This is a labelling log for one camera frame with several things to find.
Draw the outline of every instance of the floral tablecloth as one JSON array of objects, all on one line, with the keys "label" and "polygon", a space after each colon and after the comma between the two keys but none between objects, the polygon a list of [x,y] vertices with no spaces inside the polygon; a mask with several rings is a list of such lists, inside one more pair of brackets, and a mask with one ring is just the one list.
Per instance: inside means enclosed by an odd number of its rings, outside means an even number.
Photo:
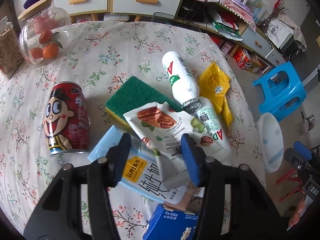
[{"label": "floral tablecloth", "polygon": [[[235,166],[247,163],[265,185],[262,152],[252,114],[232,70],[207,34],[151,22],[89,22],[60,30],[70,32],[70,44],[51,64],[42,67],[23,64],[11,80],[0,79],[0,207],[20,232],[63,164],[89,164],[86,154],[53,157],[49,154],[42,120],[52,87],[61,81],[82,86],[93,149],[115,122],[105,112],[104,104],[129,77],[137,76],[172,98],[161,63],[162,56],[172,50],[182,55],[195,78],[212,61],[230,76],[227,100],[234,121],[226,135],[233,149],[231,163]],[[157,203],[122,185],[110,188],[109,195],[121,238],[141,239]],[[190,205],[200,203],[195,197]],[[81,210],[84,231],[90,232],[85,187]],[[225,225],[229,217],[227,198]]]}]

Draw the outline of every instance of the blue gripper pad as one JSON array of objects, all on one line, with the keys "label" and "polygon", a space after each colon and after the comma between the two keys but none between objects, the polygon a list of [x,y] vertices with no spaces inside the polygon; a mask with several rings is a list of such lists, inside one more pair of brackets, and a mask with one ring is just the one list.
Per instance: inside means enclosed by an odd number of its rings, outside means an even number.
[{"label": "blue gripper pad", "polygon": [[206,155],[203,149],[195,146],[187,133],[181,137],[181,149],[191,181],[197,187],[205,187],[208,180],[208,172],[205,166]]},{"label": "blue gripper pad", "polygon": [[312,159],[311,151],[307,147],[305,147],[300,141],[296,141],[293,144],[293,149],[306,160],[310,161]]},{"label": "blue gripper pad", "polygon": [[109,160],[109,169],[113,171],[113,183],[117,183],[122,178],[125,164],[131,148],[130,134],[124,133],[118,145],[111,147],[106,155]]}]

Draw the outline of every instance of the metal screw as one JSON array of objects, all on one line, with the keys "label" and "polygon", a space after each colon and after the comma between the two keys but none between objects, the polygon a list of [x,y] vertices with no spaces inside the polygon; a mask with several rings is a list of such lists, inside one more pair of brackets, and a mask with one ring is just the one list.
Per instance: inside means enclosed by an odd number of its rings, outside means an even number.
[{"label": "metal screw", "polygon": [[107,158],[106,157],[100,157],[98,159],[98,163],[105,163],[107,161]]},{"label": "metal screw", "polygon": [[239,166],[239,168],[240,168],[241,170],[243,170],[243,171],[249,170],[249,166],[248,166],[247,164],[241,164],[241,165]]},{"label": "metal screw", "polygon": [[215,160],[216,160],[216,159],[213,158],[212,156],[206,156],[206,157],[205,157],[205,161],[206,161],[207,163],[213,163]]},{"label": "metal screw", "polygon": [[72,167],[73,167],[73,165],[71,163],[67,163],[62,166],[64,171],[70,170]]}]

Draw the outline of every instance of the pecan nut image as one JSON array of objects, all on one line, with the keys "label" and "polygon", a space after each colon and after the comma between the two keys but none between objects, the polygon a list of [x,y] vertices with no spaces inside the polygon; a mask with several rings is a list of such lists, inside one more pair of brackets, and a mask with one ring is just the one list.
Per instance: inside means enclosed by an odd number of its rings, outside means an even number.
[{"label": "pecan nut image", "polygon": [[149,138],[143,137],[141,141],[142,141],[147,147],[150,147],[151,141],[150,141]]},{"label": "pecan nut image", "polygon": [[203,136],[203,137],[201,137],[201,142],[200,142],[200,144],[201,144],[202,146],[207,146],[207,147],[209,147],[210,145],[213,144],[213,139],[212,139],[211,137],[208,137],[208,136]]},{"label": "pecan nut image", "polygon": [[157,107],[150,107],[138,112],[138,119],[144,122],[148,122],[152,119],[158,119],[161,115],[161,111]]},{"label": "pecan nut image", "polygon": [[164,129],[171,128],[177,123],[171,116],[164,113],[161,113],[157,121],[160,124],[160,127]]}]

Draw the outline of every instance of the pecan snack package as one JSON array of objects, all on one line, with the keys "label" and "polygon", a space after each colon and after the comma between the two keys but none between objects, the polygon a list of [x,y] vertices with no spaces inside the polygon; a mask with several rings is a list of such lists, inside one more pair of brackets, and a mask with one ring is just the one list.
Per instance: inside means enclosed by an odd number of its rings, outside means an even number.
[{"label": "pecan snack package", "polygon": [[123,116],[155,154],[160,179],[167,189],[186,185],[190,181],[180,146],[184,133],[188,133],[207,156],[228,165],[230,154],[215,142],[204,125],[185,111],[171,110],[167,102],[148,103]]}]

